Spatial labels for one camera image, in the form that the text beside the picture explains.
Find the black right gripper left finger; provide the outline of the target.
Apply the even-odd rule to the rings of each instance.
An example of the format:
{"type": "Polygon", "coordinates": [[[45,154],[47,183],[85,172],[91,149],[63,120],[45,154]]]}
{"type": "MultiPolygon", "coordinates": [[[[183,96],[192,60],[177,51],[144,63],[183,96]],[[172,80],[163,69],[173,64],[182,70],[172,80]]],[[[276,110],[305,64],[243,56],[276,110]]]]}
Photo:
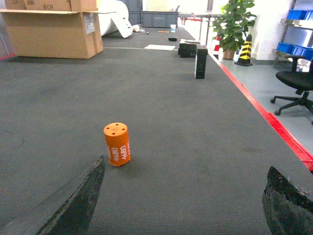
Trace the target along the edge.
{"type": "Polygon", "coordinates": [[[104,179],[100,157],[85,171],[6,226],[2,235],[84,235],[89,228],[104,179]]]}

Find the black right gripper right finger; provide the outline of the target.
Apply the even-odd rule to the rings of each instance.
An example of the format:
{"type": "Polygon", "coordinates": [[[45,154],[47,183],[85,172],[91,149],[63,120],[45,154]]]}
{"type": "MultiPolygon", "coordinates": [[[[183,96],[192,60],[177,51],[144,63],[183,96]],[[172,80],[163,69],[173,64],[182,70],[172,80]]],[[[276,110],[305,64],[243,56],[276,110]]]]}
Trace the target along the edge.
{"type": "Polygon", "coordinates": [[[263,210],[273,235],[313,233],[313,187],[271,166],[264,189],[263,210]]]}

